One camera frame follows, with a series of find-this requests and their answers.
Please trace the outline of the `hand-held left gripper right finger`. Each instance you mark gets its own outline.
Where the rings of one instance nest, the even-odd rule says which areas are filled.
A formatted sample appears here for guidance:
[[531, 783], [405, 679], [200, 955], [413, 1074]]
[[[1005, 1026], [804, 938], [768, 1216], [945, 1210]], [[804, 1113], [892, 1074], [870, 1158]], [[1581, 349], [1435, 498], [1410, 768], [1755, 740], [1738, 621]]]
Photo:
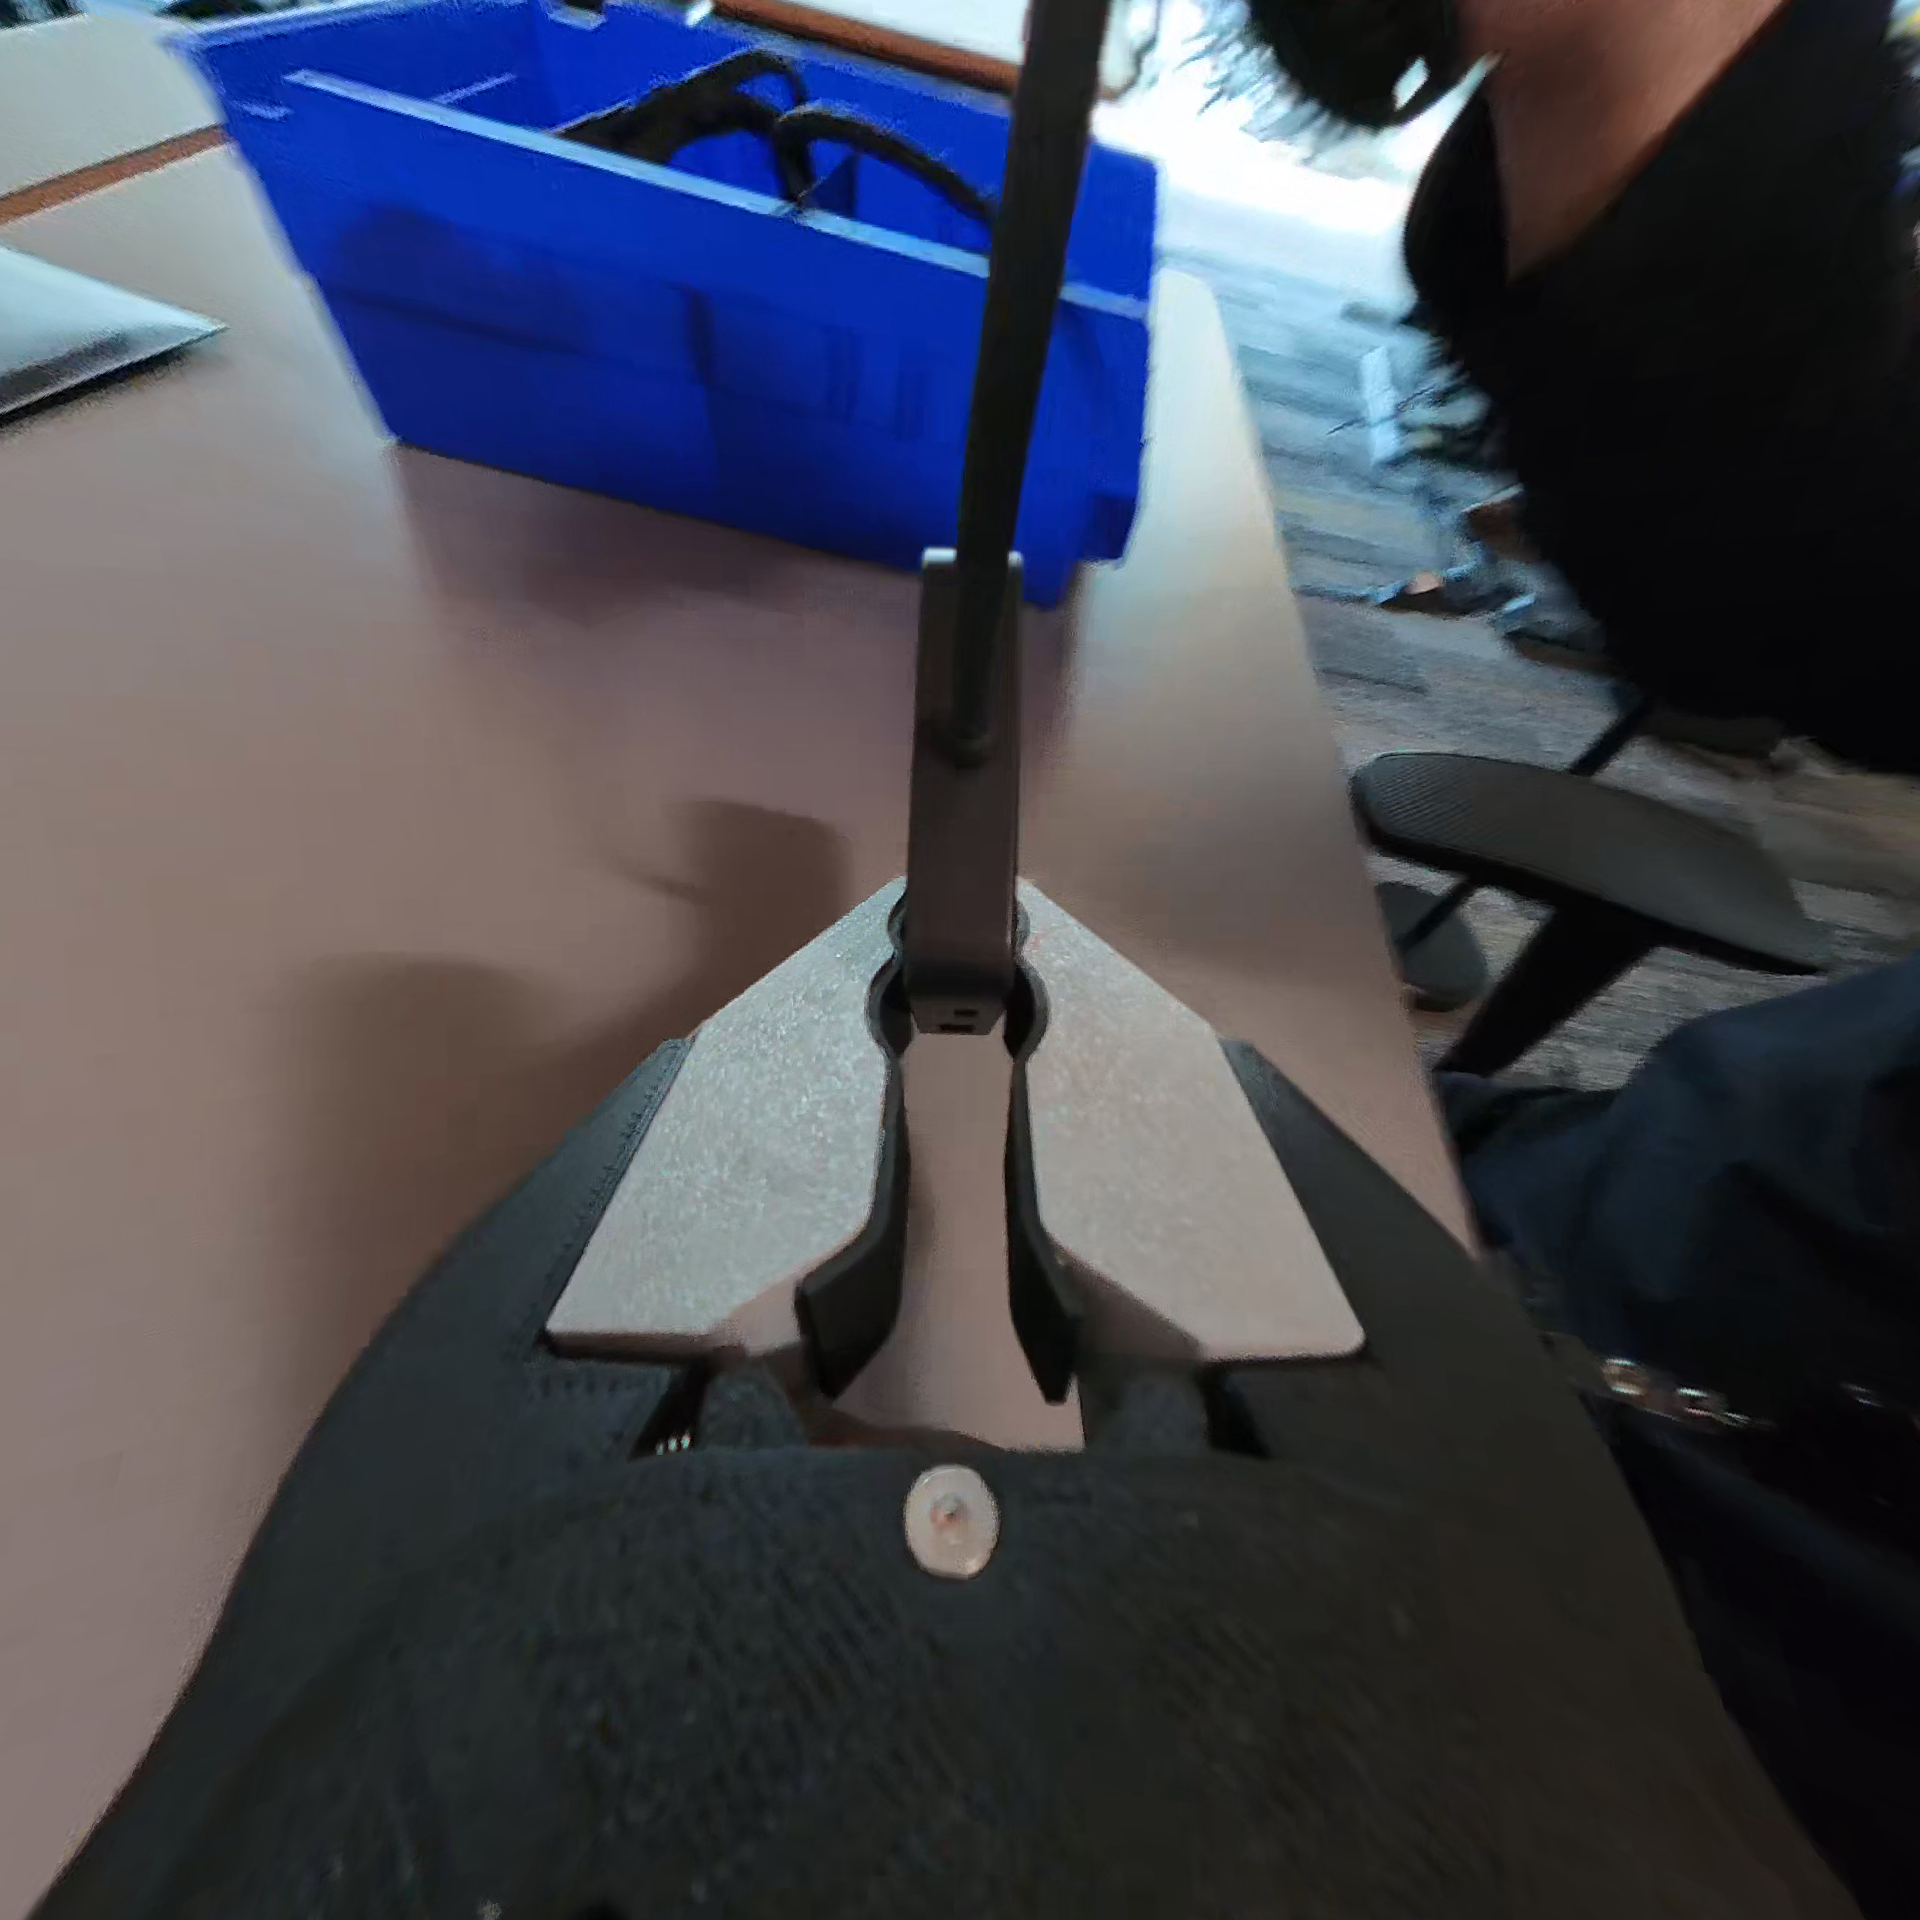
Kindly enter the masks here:
[[1006, 1299], [1043, 1399], [1104, 1364], [1363, 1353], [1216, 1026], [1034, 886], [1015, 983]]

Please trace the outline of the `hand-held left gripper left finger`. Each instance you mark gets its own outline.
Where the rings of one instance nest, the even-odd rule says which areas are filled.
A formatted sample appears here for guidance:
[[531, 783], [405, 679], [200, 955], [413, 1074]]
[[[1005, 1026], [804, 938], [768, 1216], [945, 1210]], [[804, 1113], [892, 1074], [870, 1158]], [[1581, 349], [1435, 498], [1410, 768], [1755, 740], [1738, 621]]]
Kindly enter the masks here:
[[845, 1395], [907, 1278], [909, 1137], [881, 886], [686, 1041], [597, 1220], [565, 1356], [768, 1360]]

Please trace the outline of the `blue plastic bin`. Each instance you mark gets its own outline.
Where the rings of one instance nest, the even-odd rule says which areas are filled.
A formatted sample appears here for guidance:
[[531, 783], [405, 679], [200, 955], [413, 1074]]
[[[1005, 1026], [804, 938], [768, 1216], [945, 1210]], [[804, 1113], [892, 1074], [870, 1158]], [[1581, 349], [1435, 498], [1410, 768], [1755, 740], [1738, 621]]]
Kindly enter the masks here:
[[766, 136], [647, 164], [565, 128], [768, 53], [997, 198], [1006, 107], [650, 4], [337, 4], [175, 53], [401, 444], [907, 571], [951, 545], [989, 231], [834, 140], [793, 209]]

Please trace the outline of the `grey mesh office chair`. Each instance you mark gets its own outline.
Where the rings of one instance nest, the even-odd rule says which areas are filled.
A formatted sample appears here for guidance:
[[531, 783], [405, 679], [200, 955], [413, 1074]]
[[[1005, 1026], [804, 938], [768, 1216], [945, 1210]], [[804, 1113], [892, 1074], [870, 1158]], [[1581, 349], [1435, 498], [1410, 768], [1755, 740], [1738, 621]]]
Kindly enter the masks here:
[[1352, 802], [1376, 851], [1543, 911], [1444, 1074], [1510, 1070], [1657, 949], [1762, 976], [1819, 976], [1836, 955], [1755, 840], [1632, 788], [1388, 754], [1352, 777]]

